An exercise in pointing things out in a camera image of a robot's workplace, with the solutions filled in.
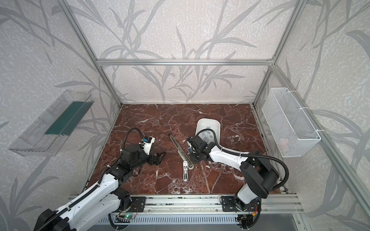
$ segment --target black mounting plate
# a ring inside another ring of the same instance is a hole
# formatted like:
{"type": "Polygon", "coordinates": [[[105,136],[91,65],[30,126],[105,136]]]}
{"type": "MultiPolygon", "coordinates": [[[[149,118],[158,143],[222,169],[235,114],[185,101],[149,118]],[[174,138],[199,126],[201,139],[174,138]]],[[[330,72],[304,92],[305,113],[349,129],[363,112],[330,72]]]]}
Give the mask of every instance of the black mounting plate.
{"type": "Polygon", "coordinates": [[[131,197],[132,204],[131,208],[127,211],[128,213],[142,213],[144,212],[145,199],[146,197],[131,197]]]}
{"type": "MultiPolygon", "coordinates": [[[[235,205],[235,199],[234,196],[221,196],[220,198],[221,204],[222,204],[222,211],[223,212],[240,212],[240,210],[235,205]]],[[[256,206],[254,204],[257,204],[258,200],[253,199],[248,205],[246,212],[254,212],[256,211],[256,206]]]]}

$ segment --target clear plastic tray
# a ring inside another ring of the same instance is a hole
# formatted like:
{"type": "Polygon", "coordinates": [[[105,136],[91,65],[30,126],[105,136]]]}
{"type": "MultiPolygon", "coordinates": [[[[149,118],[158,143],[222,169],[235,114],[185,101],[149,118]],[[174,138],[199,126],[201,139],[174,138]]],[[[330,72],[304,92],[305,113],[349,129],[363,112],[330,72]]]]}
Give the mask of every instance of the clear plastic tray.
{"type": "Polygon", "coordinates": [[[9,149],[22,156],[55,156],[91,107],[90,96],[66,90],[9,149]]]}

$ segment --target black cable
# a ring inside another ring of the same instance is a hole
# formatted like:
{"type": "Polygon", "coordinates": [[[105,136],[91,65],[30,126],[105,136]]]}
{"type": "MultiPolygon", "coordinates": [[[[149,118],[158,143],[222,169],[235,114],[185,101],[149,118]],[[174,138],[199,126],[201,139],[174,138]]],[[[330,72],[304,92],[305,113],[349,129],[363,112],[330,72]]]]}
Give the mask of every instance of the black cable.
{"type": "Polygon", "coordinates": [[[213,133],[213,136],[215,137],[215,143],[216,143],[216,146],[221,150],[221,151],[224,151],[228,154],[231,154],[231,155],[234,155],[234,156],[241,156],[241,157],[252,157],[252,158],[265,158],[265,159],[269,159],[269,160],[273,160],[275,162],[278,162],[281,166],[283,166],[284,168],[284,171],[285,171],[285,176],[284,176],[284,179],[277,185],[275,185],[274,187],[272,187],[271,190],[275,190],[277,188],[280,188],[281,186],[283,186],[287,181],[288,181],[288,178],[289,178],[289,169],[288,167],[286,166],[286,164],[284,162],[282,162],[281,160],[279,160],[278,158],[275,158],[273,156],[263,156],[263,155],[250,155],[250,154],[240,154],[240,153],[237,153],[237,152],[232,152],[232,151],[229,151],[229,150],[226,150],[224,147],[222,147],[218,142],[217,142],[217,139],[216,139],[216,133],[215,131],[213,131],[212,129],[210,128],[206,128],[206,129],[203,129],[203,130],[200,130],[197,134],[199,135],[200,133],[204,132],[204,131],[211,131],[213,133]]]}
{"type": "MultiPolygon", "coordinates": [[[[130,132],[132,132],[133,130],[136,130],[139,133],[141,140],[144,139],[143,133],[140,131],[140,129],[138,129],[138,128],[130,128],[130,130],[128,130],[126,132],[126,136],[125,136],[125,138],[122,141],[122,145],[121,145],[121,149],[122,150],[125,149],[125,144],[126,144],[127,137],[130,134],[130,132]]],[[[115,165],[118,162],[118,160],[121,159],[122,155],[123,155],[123,152],[121,152],[121,155],[115,160],[115,162],[111,166],[115,165]]],[[[103,180],[103,176],[108,171],[108,169],[110,169],[110,167],[108,167],[107,169],[104,170],[103,174],[100,176],[100,178],[98,180],[98,184],[101,183],[101,181],[103,180]]]]}
{"type": "Polygon", "coordinates": [[[109,220],[109,223],[111,224],[111,226],[115,229],[115,230],[124,230],[128,225],[122,225],[124,226],[123,228],[120,228],[118,225],[115,225],[112,221],[112,217],[111,217],[111,214],[109,213],[108,214],[108,220],[109,220]]]}
{"type": "Polygon", "coordinates": [[[130,128],[130,130],[128,130],[127,131],[127,133],[126,133],[126,136],[125,136],[125,138],[123,139],[123,141],[122,141],[122,150],[124,150],[125,149],[125,144],[126,144],[126,139],[127,139],[127,137],[128,137],[128,134],[130,134],[130,132],[132,132],[133,130],[136,130],[138,133],[139,133],[139,135],[140,135],[140,139],[141,140],[143,140],[144,139],[144,137],[143,137],[143,134],[142,134],[142,132],[140,131],[140,129],[138,129],[138,128],[130,128]]]}
{"type": "Polygon", "coordinates": [[[258,202],[259,202],[258,214],[256,216],[256,219],[253,221],[253,223],[250,226],[248,226],[248,228],[252,227],[258,221],[259,215],[261,214],[262,199],[260,198],[258,202]]]}
{"type": "Polygon", "coordinates": [[[82,201],[83,199],[85,199],[88,195],[90,195],[95,189],[98,188],[99,185],[95,185],[92,189],[90,189],[87,193],[85,193],[83,196],[81,196],[79,199],[75,200],[73,203],[71,203],[70,205],[68,205],[68,208],[64,208],[62,209],[60,212],[58,212],[57,214],[55,214],[54,216],[52,216],[47,222],[45,222],[40,228],[38,228],[37,231],[41,231],[43,230],[46,226],[48,226],[52,221],[54,221],[57,217],[59,217],[60,215],[62,215],[63,213],[67,212],[68,210],[70,210],[73,206],[75,206],[77,203],[79,203],[80,201],[82,201]]]}
{"type": "Polygon", "coordinates": [[[52,221],[54,221],[57,217],[59,217],[61,214],[68,211],[68,208],[65,208],[61,210],[60,212],[56,213],[54,216],[52,216],[49,220],[47,220],[40,228],[37,229],[37,231],[43,230],[45,227],[47,227],[52,221]]]}
{"type": "MultiPolygon", "coordinates": [[[[126,139],[128,137],[128,134],[130,134],[131,131],[133,130],[137,130],[139,135],[140,135],[140,138],[141,140],[143,140],[143,134],[142,132],[138,129],[138,128],[131,128],[130,130],[127,131],[126,133],[126,136],[125,138],[123,139],[123,142],[122,142],[122,150],[125,148],[125,144],[126,144],[126,139]]],[[[115,162],[112,164],[115,165],[119,159],[121,159],[123,155],[123,152],[121,152],[121,155],[119,158],[117,158],[115,160],[115,162]]],[[[41,231],[43,230],[46,226],[48,226],[52,221],[54,221],[57,217],[59,217],[60,215],[62,215],[63,213],[65,213],[66,211],[68,211],[69,209],[71,209],[73,206],[75,206],[76,204],[78,204],[79,202],[81,202],[83,199],[85,199],[88,195],[90,195],[95,189],[97,189],[103,179],[103,176],[104,174],[107,172],[107,170],[110,169],[110,167],[108,167],[106,170],[104,170],[103,174],[100,176],[99,180],[98,180],[98,184],[95,185],[92,189],[89,190],[89,192],[87,192],[86,194],[84,194],[82,197],[80,197],[79,199],[77,199],[76,201],[74,201],[72,204],[70,204],[68,206],[68,208],[64,208],[63,210],[61,210],[60,212],[58,212],[57,214],[55,214],[53,217],[51,217],[47,222],[45,222],[40,228],[37,229],[37,231],[41,231]]]]}
{"type": "MultiPolygon", "coordinates": [[[[126,136],[125,136],[125,138],[124,138],[124,139],[123,139],[123,141],[122,141],[122,146],[121,146],[121,149],[122,149],[122,150],[124,150],[124,149],[125,149],[125,145],[126,145],[127,137],[128,137],[128,135],[130,134],[130,132],[132,132],[133,130],[136,130],[136,131],[139,133],[141,141],[144,139],[143,133],[140,131],[140,129],[138,129],[138,128],[130,128],[130,130],[128,130],[128,131],[126,132],[126,136]]],[[[116,161],[112,164],[112,166],[113,166],[113,165],[115,165],[119,159],[121,159],[122,155],[123,155],[123,152],[121,152],[120,157],[116,159],[116,161]]],[[[103,175],[106,173],[106,171],[107,171],[108,169],[109,169],[109,168],[107,168],[107,169],[103,172],[103,174],[101,175],[101,177],[100,177],[100,179],[99,179],[99,181],[100,181],[100,182],[101,182],[101,180],[103,179],[103,175]]],[[[111,214],[108,214],[108,219],[109,219],[109,223],[111,224],[111,226],[112,226],[114,229],[116,229],[116,230],[123,230],[124,228],[126,228],[126,227],[127,227],[127,225],[125,225],[125,227],[121,229],[121,228],[119,228],[118,226],[116,226],[116,225],[113,223],[113,221],[112,221],[111,214]]]]}

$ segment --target wire mesh basket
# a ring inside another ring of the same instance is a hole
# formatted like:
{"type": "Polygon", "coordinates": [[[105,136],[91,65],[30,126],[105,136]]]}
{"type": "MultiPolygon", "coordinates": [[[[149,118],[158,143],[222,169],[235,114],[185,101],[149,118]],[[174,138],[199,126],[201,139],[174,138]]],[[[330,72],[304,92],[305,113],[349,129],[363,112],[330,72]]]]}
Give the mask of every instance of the wire mesh basket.
{"type": "Polygon", "coordinates": [[[283,157],[302,156],[321,140],[287,88],[271,88],[262,112],[283,157]]]}

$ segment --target metal base rail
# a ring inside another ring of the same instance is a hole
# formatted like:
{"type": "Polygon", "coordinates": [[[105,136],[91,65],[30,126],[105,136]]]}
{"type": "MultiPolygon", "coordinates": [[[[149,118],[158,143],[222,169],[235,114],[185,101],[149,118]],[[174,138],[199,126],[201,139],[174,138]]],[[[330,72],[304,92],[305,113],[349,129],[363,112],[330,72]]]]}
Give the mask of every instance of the metal base rail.
{"type": "MultiPolygon", "coordinates": [[[[246,214],[246,212],[223,212],[221,196],[233,194],[177,194],[177,195],[131,195],[145,196],[144,212],[138,215],[152,214],[246,214]]],[[[304,213],[296,194],[270,194],[262,199],[262,213],[304,213]]]]}

